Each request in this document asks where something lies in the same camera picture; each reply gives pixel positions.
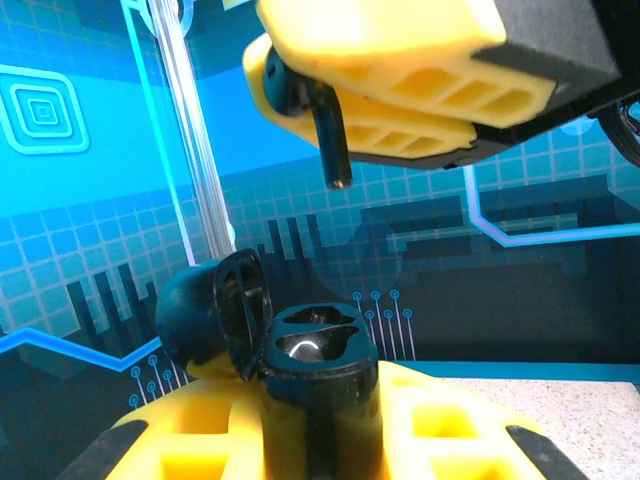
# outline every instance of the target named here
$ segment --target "square spiral graphic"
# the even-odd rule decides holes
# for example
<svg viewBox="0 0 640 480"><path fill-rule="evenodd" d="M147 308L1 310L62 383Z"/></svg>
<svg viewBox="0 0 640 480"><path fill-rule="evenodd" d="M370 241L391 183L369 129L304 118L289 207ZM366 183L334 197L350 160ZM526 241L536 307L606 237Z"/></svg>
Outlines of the square spiral graphic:
<svg viewBox="0 0 640 480"><path fill-rule="evenodd" d="M89 148L75 88L57 72L0 65L0 125L9 145L25 155Z"/></svg>

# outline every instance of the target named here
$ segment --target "blue grid pattern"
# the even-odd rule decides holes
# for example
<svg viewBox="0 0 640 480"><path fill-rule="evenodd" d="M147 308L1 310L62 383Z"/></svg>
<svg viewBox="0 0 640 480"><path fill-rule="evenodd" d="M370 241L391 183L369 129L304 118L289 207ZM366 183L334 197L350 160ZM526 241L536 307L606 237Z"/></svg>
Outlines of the blue grid pattern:
<svg viewBox="0 0 640 480"><path fill-rule="evenodd" d="M178 188L198 261L207 245L190 186ZM32 327L57 336L78 328L66 290L80 281L96 329L108 328L92 275L106 271L123 318L131 311L117 266L128 263L140 296L187 266L168 190L0 218L0 328Z"/></svg>
<svg viewBox="0 0 640 480"><path fill-rule="evenodd" d="M135 15L152 84L164 84L153 36ZM0 63L140 83L119 1L0 2Z"/></svg>
<svg viewBox="0 0 640 480"><path fill-rule="evenodd" d="M340 245L347 243L361 225L364 208L456 195L461 198L466 233L479 233L466 220L462 169L424 172L354 164L353 170L355 185L346 192L327 191L317 157L223 177L221 181L236 230L237 245L251 247L261 243L267 251L273 252L267 222L275 220L282 232L285 256L294 258L286 234L286 218L296 217L305 256L312 257L311 240L304 221L308 214L317 215L323 245ZM620 156L597 123L586 119L547 132L476 166L480 191L596 175L607 175L609 189L640 209L640 170ZM575 218L558 215L528 221L526 227L552 225L555 229L575 228ZM498 226L506 228L505 231L515 231L522 230L525 225L507 222ZM439 231L430 234L439 235ZM407 239L418 240L420 235L413 233L408 238L398 239L392 250L402 250Z"/></svg>

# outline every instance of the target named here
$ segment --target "transparent tube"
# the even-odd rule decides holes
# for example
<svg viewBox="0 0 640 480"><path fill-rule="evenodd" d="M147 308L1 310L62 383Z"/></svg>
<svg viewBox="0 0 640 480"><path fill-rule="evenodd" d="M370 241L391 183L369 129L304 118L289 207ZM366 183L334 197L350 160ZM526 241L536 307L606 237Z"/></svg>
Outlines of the transparent tube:
<svg viewBox="0 0 640 480"><path fill-rule="evenodd" d="M189 168L200 204L202 224L213 258L235 251L229 217L202 114L189 52L178 18L177 0L148 0Z"/></svg>

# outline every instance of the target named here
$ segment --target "yellow holder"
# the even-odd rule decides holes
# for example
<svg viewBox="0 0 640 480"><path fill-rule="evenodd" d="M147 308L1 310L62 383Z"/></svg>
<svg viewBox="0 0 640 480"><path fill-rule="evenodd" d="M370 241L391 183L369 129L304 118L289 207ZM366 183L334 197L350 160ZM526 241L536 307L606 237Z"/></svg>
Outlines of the yellow holder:
<svg viewBox="0 0 640 480"><path fill-rule="evenodd" d="M540 433L529 418L393 363L380 362L379 382L384 452L376 480L544 480L505 430ZM149 426L108 480L267 479L260 389L255 379L197 380L131 412L116 426ZM283 451L282 461L299 460L291 454Z"/></svg>
<svg viewBox="0 0 640 480"><path fill-rule="evenodd" d="M506 128L546 106L555 82L473 58L507 41L493 0L259 0L267 33L246 49L254 102L318 146L310 112L271 108L263 74L273 46L292 70L331 85L350 151L415 159L471 148L473 123Z"/></svg>

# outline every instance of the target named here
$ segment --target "white countertop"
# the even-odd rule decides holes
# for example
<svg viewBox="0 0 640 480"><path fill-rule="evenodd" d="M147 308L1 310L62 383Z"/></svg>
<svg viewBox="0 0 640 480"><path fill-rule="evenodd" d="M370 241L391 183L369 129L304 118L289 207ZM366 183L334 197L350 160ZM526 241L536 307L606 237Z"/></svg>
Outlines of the white countertop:
<svg viewBox="0 0 640 480"><path fill-rule="evenodd" d="M590 480L640 480L640 394L632 384L447 380L535 419Z"/></svg>

